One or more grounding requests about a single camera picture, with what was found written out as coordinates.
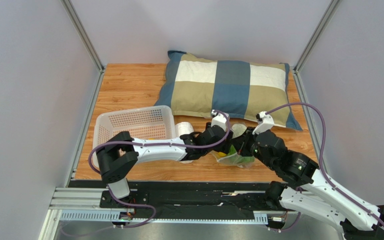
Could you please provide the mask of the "clear zip top bag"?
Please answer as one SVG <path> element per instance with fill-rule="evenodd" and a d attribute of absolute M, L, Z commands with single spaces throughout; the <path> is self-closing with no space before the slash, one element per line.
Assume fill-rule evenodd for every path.
<path fill-rule="evenodd" d="M 240 136 L 245 133 L 247 126 L 244 123 L 235 123 L 231 127 L 232 139 L 239 140 Z M 237 166 L 242 169 L 250 168 L 255 158 L 252 156 L 241 156 L 237 153 L 235 147 L 232 145 L 229 153 L 212 151 L 211 154 L 215 157 L 216 161 L 220 164 L 227 166 Z"/>

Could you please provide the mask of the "green white fake cabbage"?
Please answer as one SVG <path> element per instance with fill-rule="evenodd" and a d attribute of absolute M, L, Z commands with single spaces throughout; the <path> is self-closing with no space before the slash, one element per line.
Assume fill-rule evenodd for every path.
<path fill-rule="evenodd" d="M 237 166 L 239 168 L 250 168 L 255 162 L 252 156 L 241 156 L 238 154 L 235 147 L 232 145 L 229 150 L 227 158 L 224 160 L 227 165 Z"/>

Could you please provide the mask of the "white perforated plastic basket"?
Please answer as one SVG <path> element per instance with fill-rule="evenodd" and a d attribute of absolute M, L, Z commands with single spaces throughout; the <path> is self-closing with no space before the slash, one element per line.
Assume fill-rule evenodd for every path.
<path fill-rule="evenodd" d="M 92 147 L 123 131 L 128 131 L 133 138 L 144 140 L 165 140 L 177 136 L 172 110 L 166 105 L 118 110 L 97 117 Z"/>

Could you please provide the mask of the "yellow fake lemon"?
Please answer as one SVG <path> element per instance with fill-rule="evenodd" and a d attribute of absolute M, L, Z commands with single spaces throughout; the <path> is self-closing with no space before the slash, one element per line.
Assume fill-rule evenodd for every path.
<path fill-rule="evenodd" d="M 223 157 L 226 157 L 227 154 L 224 153 L 224 152 L 217 152 L 217 155 L 220 157 L 220 158 L 223 158 Z"/>

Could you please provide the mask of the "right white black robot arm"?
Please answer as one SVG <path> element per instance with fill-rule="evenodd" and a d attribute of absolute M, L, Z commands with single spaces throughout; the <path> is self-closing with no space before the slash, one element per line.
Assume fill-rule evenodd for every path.
<path fill-rule="evenodd" d="M 361 199 L 323 172 L 317 162 L 293 150 L 270 130 L 249 127 L 232 144 L 254 157 L 283 182 L 272 181 L 263 197 L 270 208 L 294 210 L 325 222 L 347 240 L 383 240 L 384 205 Z"/>

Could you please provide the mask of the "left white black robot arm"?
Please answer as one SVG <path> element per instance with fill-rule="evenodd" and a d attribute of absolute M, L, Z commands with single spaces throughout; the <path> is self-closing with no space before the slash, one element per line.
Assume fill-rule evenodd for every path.
<path fill-rule="evenodd" d="M 228 151 L 232 135 L 230 126 L 219 125 L 163 140 L 133 138 L 129 131 L 122 131 L 95 147 L 91 155 L 97 158 L 102 182 L 114 199 L 121 200 L 130 195 L 127 175 L 135 165 L 161 160 L 195 161 L 211 151 Z"/>

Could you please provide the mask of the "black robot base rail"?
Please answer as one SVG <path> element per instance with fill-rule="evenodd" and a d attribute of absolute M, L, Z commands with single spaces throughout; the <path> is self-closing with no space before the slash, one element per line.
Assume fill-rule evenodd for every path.
<path fill-rule="evenodd" d="M 267 182 L 131 181 L 120 202 L 97 180 L 74 180 L 57 188 L 51 207 L 68 221 L 108 222 L 117 228 L 140 223 L 246 224 L 287 230 L 311 217 L 264 203 Z"/>

